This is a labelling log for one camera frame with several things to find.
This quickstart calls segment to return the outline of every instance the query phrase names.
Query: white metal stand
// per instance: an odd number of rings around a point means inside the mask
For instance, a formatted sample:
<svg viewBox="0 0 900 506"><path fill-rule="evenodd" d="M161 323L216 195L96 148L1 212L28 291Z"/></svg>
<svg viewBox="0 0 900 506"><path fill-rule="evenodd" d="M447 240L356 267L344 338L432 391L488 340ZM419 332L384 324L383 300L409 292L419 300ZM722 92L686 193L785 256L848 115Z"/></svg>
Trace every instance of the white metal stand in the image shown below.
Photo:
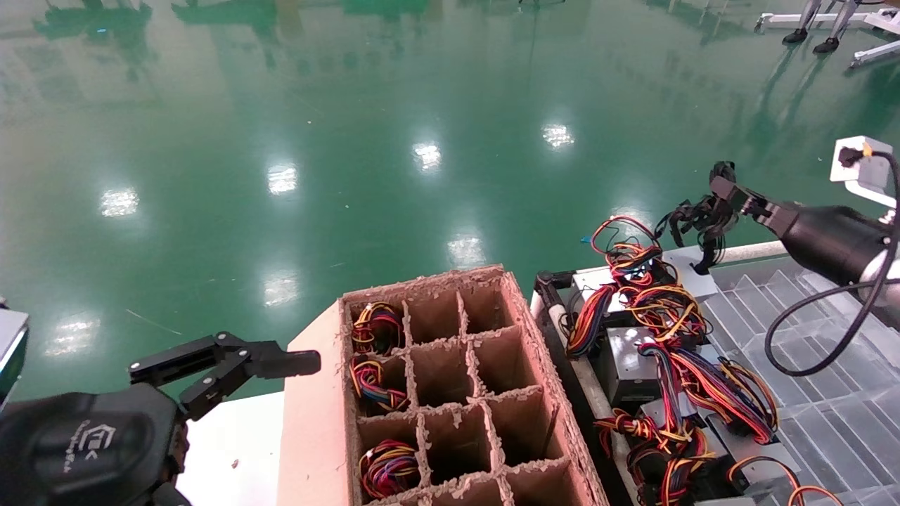
<svg viewBox="0 0 900 506"><path fill-rule="evenodd" d="M801 14L762 13L760 14L760 19L756 20L756 28L758 30L767 23L800 23L800 15ZM869 13L856 13L850 17L850 20L865 21L867 15L869 15ZM838 14L816 14L815 17L813 17L812 23L834 22L837 17Z"/></svg>
<svg viewBox="0 0 900 506"><path fill-rule="evenodd" d="M760 14L760 19L756 21L756 30L763 28L770 23L800 23L801 14ZM816 14L812 23L833 23L837 19L838 14ZM896 7L887 7L879 9L875 13L856 13L850 17L852 22L863 22L875 28L880 28L885 32L900 35L900 9ZM900 51L900 40L882 44L876 48L865 51L857 51L853 53L853 61L850 68L856 68L880 56Z"/></svg>
<svg viewBox="0 0 900 506"><path fill-rule="evenodd" d="M876 28L880 28L885 32L900 35L900 9L880 9L876 13L868 13L862 21ZM900 40L882 44L871 50L857 51L853 53L853 61L850 63L850 68L856 68L879 56L897 51L900 51Z"/></svg>

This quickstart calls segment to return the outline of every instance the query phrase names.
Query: wire bundle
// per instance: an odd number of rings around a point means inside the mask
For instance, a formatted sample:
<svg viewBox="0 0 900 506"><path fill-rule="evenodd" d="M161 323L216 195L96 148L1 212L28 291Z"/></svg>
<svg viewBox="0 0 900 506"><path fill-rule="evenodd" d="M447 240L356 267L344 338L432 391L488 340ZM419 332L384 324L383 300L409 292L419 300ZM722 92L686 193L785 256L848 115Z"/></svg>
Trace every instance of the wire bundle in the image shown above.
<svg viewBox="0 0 900 506"><path fill-rule="evenodd" d="M405 492L419 484L416 450L400 441L385 439L359 459L363 488L373 499Z"/></svg>
<svg viewBox="0 0 900 506"><path fill-rule="evenodd" d="M636 240L598 248L597 236L617 221L637 227L651 238L651 246L645 248ZM728 225L705 223L711 224L723 229ZM593 347L613 297L621 296L625 309L653 334L654 342L641 344L638 353L653 357L657 364L664 411L661 425L620 409L613 411L614 417L595 424L600 427L600 442L608 455L612 431L641 440L626 457L629 472L641 487L641 500L648 506L674 506L688 493L690 476L716 458L708 450L705 433L696 428L693 418L681 412L681 392L695 405L721 415L730 426L746 426L759 444L776 440L777 406L768 386L743 366L721 357L719 364L711 364L693 352L695 346L706 342L711 325L697 301L678 283L678 273L662 261L659 243L641 223L614 216L600 225L591 245L605 255L614 283L602 285L585 302L567 336L567 349L570 356L579 357ZM655 264L669 276L657 277L661 271L654 268ZM798 500L804 506L802 497Z"/></svg>
<svg viewBox="0 0 900 506"><path fill-rule="evenodd" d="M625 308L667 347L696 346L710 331L699 304L681 285L626 287L622 293Z"/></svg>
<svg viewBox="0 0 900 506"><path fill-rule="evenodd" d="M403 324L399 312L388 303L369 303L353 324L356 353L387 355L403 347Z"/></svg>
<svg viewBox="0 0 900 506"><path fill-rule="evenodd" d="M594 343L597 342L597 335L602 325L603 313L609 307L609 302L616 294L616 291L615 285L601 285L596 292L588 297L584 307L581 308L578 320L575 321L574 329L568 336L566 353L570 357L583 357L594 348Z"/></svg>
<svg viewBox="0 0 900 506"><path fill-rule="evenodd" d="M359 399L368 399L389 413L402 411L409 404L410 400L404 392L382 385L383 368L377 361L369 360L366 357L357 357L354 359L350 373L356 397Z"/></svg>
<svg viewBox="0 0 900 506"><path fill-rule="evenodd" d="M728 424L740 420L760 445L775 440L778 408L771 390L758 376L726 358L720 357L716 367L683 348L673 349L670 356L693 403L715 411Z"/></svg>
<svg viewBox="0 0 900 506"><path fill-rule="evenodd" d="M688 493L688 480L705 462L715 458L709 451L706 435L685 420L681 434L655 427L649 418L633 418L626 412L614 410L614 419L595 422L601 427L601 444L609 455L611 430L644 439L625 456L625 466L641 490L643 504L673 506ZM645 475L643 469L659 469L658 475ZM647 486L658 483L659 487Z"/></svg>
<svg viewBox="0 0 900 506"><path fill-rule="evenodd" d="M725 474L725 477L729 482L732 483L732 485L735 486L735 488L737 488L736 478L734 474L747 465L753 464L755 462L771 462L773 464L777 464L781 467L781 469L784 470L785 474L787 474L788 480L794 487L794 491L787 498L787 506L806 506L806 502L803 498L804 492L819 492L820 494L834 501L834 503L838 506L843 505L843 503L840 499L837 498L837 496L822 487L818 487L815 485L801 485L800 480L797 478L797 475L794 474L794 471L792 471L790 467L787 467L783 462L770 456L748 456L747 458L744 458L744 460L738 461L734 463L734 465L729 467L728 472Z"/></svg>
<svg viewBox="0 0 900 506"><path fill-rule="evenodd" d="M610 238L610 243L606 249L597 247L597 237L603 230L614 228L611 225L616 222L628 223L644 235L650 238L651 245L647 248L643 247L639 240L629 242L628 240L620 241L612 244L612 239L618 234ZM653 233L647 229L642 223L629 216L613 216L602 222L594 234L590 237L590 245L594 251L604 255L609 265L609 273L613 280L619 286L649 286L653 284L653 273L651 269L654 262L662 264L662 247L656 240Z"/></svg>

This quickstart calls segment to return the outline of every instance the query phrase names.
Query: white pipe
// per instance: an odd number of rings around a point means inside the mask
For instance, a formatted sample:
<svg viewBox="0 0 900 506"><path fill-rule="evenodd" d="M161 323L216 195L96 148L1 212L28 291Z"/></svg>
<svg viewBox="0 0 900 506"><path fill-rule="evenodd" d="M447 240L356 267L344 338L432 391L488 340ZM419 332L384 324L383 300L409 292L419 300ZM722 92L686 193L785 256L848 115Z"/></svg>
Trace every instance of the white pipe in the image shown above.
<svg viewBox="0 0 900 506"><path fill-rule="evenodd" d="M747 246L734 246L725 248L722 251L722 261L719 264L727 264L729 262L739 262L741 260L758 260L765 257L776 257L778 255L786 255L788 251L780 240L771 242L761 242L759 244L748 244Z"/></svg>
<svg viewBox="0 0 900 506"><path fill-rule="evenodd" d="M533 292L531 295L532 318L537 320L543 308L544 301L541 299L541 295L537 292ZM557 337L559 337L563 348L565 348L568 343L565 334L563 334L563 329L560 328L560 318L565 314L565 308L563 308L561 304L556 304L547 310L547 314L550 317L550 321L553 323L553 328L556 329ZM575 376L578 377L578 383L584 391L584 396L588 399L588 404L590 405L591 412L594 414L594 419L612 417L613 408L609 405L607 393L604 392L603 387L600 386L600 381L598 381L597 376L594 374L594 368L588 359L582 357L570 360L569 363L571 364L572 370L575 372ZM626 456L628 455L630 448L628 447L625 436L614 431L612 433L612 449L613 462L616 463L616 469L618 469L619 474L622 475L622 482L625 484L625 489L628 490L631 502L634 506L640 506L640 502L637 500L637 485L635 485L635 480L631 477L631 473L628 472L628 466L626 465Z"/></svg>

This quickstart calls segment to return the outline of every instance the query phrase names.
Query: transparent plastic tray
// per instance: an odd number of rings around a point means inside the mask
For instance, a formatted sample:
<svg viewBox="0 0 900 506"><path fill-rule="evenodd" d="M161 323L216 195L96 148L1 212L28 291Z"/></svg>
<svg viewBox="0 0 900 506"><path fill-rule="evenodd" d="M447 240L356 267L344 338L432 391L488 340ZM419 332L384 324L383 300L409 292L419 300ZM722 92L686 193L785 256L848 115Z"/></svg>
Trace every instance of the transparent plastic tray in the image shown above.
<svg viewBox="0 0 900 506"><path fill-rule="evenodd" d="M794 378L777 371L763 349L765 332L786 307L834 284L789 258L713 270L719 294L703 301L721 352L756 371L778 399L779 437L800 465L800 480L837 493L846 506L900 506L900 337L874 316L837 362ZM860 304L838 294L782 323L773 352L806 368L825 357ZM754 495L758 504L787 502L787 482ZM807 505L829 504L814 494Z"/></svg>

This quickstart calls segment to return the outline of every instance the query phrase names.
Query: cardboard compartment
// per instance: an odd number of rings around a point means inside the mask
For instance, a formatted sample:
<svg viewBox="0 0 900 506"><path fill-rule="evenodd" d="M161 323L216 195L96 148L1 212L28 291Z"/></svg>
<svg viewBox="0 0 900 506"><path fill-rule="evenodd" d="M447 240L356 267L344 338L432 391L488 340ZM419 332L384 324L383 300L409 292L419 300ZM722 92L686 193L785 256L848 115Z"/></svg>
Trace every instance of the cardboard compartment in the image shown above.
<svg viewBox="0 0 900 506"><path fill-rule="evenodd" d="M419 444L416 440L416 415L413 413L409 413L408 415L399 418L361 419L356 423L356 427L359 429L359 439L361 444L359 455L355 456L353 459L353 466L356 466L356 463L359 462L359 458L363 456L365 452L378 446L385 439L394 439L406 443L417 450L419 449ZM421 462L418 463L418 471L419 475L421 475ZM363 503L373 501L374 499L369 497L365 491L363 491L358 468L355 471L355 477L355 486L361 491ZM421 483L412 482L410 483L409 489L412 490L419 485L421 485Z"/></svg>
<svg viewBox="0 0 900 506"><path fill-rule="evenodd" d="M558 430L555 430L556 420L546 409L540 390L527 396L505 395L491 399L488 406L506 465L512 467L563 456Z"/></svg>
<svg viewBox="0 0 900 506"><path fill-rule="evenodd" d="M459 497L454 497L452 492L444 492L432 500L431 506L503 506L503 499L497 480L488 479L472 483Z"/></svg>
<svg viewBox="0 0 900 506"><path fill-rule="evenodd" d="M460 288L463 307L468 317L467 334L503 329L513 325L509 307L500 291L500 280L486 285L469 285Z"/></svg>
<svg viewBox="0 0 900 506"><path fill-rule="evenodd" d="M348 311L346 311L345 314L350 315L350 321L347 322L347 325L349 325L350 328L353 328L354 322L356 322L356 320L359 318L359 315L362 314L365 307L368 304L374 304L374 303L387 303L393 308L394 312L396 312L396 314L397 314L397 318L400 321L400 346L395 347L394 349L396 350L396 349L401 349L401 348L405 348L405 347L409 346L410 344L409 344L409 342L407 342L408 339L406 338L406 335L408 333L405 333L403 330L404 316L406 316L406 312L404 311L404 308L403 308L403 299L396 294L385 295L383 298L373 298L371 300L370 299L354 300L354 301L347 303L346 309ZM373 331L375 333L376 338L378 336L381 336L385 332L392 332L390 324L383 324L383 323L376 323L373 326Z"/></svg>
<svg viewBox="0 0 900 506"><path fill-rule="evenodd" d="M403 392L407 395L407 382L406 382L406 360L403 357L389 357L385 359L384 357L378 357L375 354L368 355L354 355L354 359L358 359L357 357L366 357L367 360L373 360L378 362L382 366L382 387L389 388L392 390L397 390ZM359 407L359 416L361 417L372 417L372 416L380 416L383 414L387 414L389 412L396 411L386 411L384 408L378 405L378 403L373 400L365 397L363 395L362 398L356 395L356 388L353 384L353 378L350 379L350 387L353 389L354 397L356 398L356 405ZM406 411L410 406L409 402L400 408L397 411L403 412Z"/></svg>
<svg viewBox="0 0 900 506"><path fill-rule="evenodd" d="M465 345L458 340L416 347L409 351L420 406L437 407L449 402L466 404L474 395L466 373Z"/></svg>
<svg viewBox="0 0 900 506"><path fill-rule="evenodd" d="M491 446L481 406L429 413L425 431L431 484L490 471Z"/></svg>
<svg viewBox="0 0 900 506"><path fill-rule="evenodd" d="M516 506L581 506L567 461L524 465L507 474L507 482Z"/></svg>
<svg viewBox="0 0 900 506"><path fill-rule="evenodd" d="M504 393L537 384L535 371L522 347L522 330L511 327L473 342L478 377L488 392Z"/></svg>
<svg viewBox="0 0 900 506"><path fill-rule="evenodd" d="M462 334L456 291L420 298L410 297L406 304L409 308L409 333L413 343L429 343Z"/></svg>

